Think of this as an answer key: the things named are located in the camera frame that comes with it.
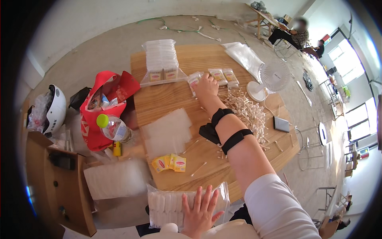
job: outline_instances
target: white helmet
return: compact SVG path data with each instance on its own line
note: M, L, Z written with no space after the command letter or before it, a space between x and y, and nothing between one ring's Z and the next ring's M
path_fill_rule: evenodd
M42 132L47 137L52 136L52 134L60 129L66 115L66 98L64 93L53 84L49 85L49 90L49 94L53 98L50 105L47 105L47 120L49 121L49 126L44 128Z

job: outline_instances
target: green wire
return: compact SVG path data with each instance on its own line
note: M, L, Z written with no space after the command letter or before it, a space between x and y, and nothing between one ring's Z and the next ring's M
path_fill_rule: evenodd
M148 19L143 19L143 20L140 20L139 22L137 22L137 24L140 24L141 22L143 22L143 21L148 21L148 20L161 20L161 21L163 21L163 24L166 25L165 20L162 19L162 18L148 18ZM224 29L224 30L234 30L234 31L236 31L236 32L237 32L237 33L244 39L245 44L249 47L248 42L245 40L245 37L244 37L243 35L241 35L236 29L232 29L232 28L220 28L220 29ZM167 30L171 30L171 31L186 31L186 32L193 32L193 33L198 33L198 32L200 32L200 30L196 30L196 31L187 31L187 30L171 29L171 28L169 28L169 27L167 27Z
M243 35L241 35L240 33L239 33L239 31L237 31L236 29L232 29L232 28L220 28L220 29L224 29L224 30L234 30L234 31L236 31L243 39L244 39L244 41L245 41L245 44L249 47L249 45L248 45L248 42L245 40L245 37L243 36Z

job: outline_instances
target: concrete floor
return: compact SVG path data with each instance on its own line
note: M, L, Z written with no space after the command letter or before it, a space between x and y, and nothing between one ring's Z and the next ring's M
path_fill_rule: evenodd
M37 95L47 92L48 85L53 83L57 85L65 94L69 101L70 96L85 86L92 87L95 76L103 70L110 70L116 73L121 73L123 70L130 70L130 54L142 51L141 45L146 41L157 39L174 39L177 45L187 44L222 44L229 42L240 41L246 39L248 45L256 52L259 58L265 62L281 61L275 52L268 46L264 45L261 40L258 40L251 32L254 32L252 27L243 29L235 26L234 22L218 20L213 17L199 16L199 21L194 21L191 16L168 16L163 17L166 21L166 26L172 29L192 30L203 26L202 32L213 38L221 38L222 42L204 38L201 35L193 32L182 32L170 30L159 30L163 26L160 20L144 21L140 24L131 23L112 30L109 30L93 39L90 39L71 52L61 58L52 68L45 74L44 79L39 85L30 92L28 98L33 100ZM243 36L240 36L236 31L230 29L221 29L217 31L211 27L209 20L222 28L235 29ZM337 185L337 193L341 192L343 172L345 163L343 160L344 146L342 139L344 119L339 118L336 122L331 121L333 114L327 104L323 102L329 98L325 95L326 89L322 90L319 83L326 79L322 67L316 60L312 60L299 51L287 59L286 62L295 76L290 84L281 92L285 105L288 108L293 125L299 129L306 129L318 123L326 122L325 126L328 133L328 142L333 142L332 163L328 169L313 169L302 171L298 165L298 158L305 158L307 152L303 151L301 155L296 155L278 175L285 182L283 173L285 173L290 188L297 197L302 207L309 213L312 218L319 218L322 215L317 213L318 208L322 208L325 204L325 192L317 191L317 187L327 187ZM306 69L314 85L313 92L310 92L304 86L303 69ZM312 107L309 106L304 94L298 87L296 80L299 80L307 96L312 101ZM304 140L309 137L310 142L317 142L318 135L314 130L304 132ZM310 156L316 156L321 153L319 148L310 151ZM305 168L308 162L304 159L300 162L301 167ZM325 162L321 158L310 160L309 167L325 166ZM102 230L102 236L105 236L106 231ZM137 234L134 228L126 230L119 229L117 234L129 232L131 238L136 238ZM115 235L115 230L110 231L110 235ZM74 234L67 232L66 238L73 238Z

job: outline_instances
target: green bottle cap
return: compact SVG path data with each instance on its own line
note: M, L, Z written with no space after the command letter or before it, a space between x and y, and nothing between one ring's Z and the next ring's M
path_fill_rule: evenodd
M109 117L105 114L100 114L97 117L97 125L100 128L106 128L106 126L109 124Z

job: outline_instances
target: yellow can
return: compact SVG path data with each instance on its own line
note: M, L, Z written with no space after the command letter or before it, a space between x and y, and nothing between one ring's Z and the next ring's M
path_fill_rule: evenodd
M114 156L121 156L121 142L114 141L114 144L113 144L113 155Z

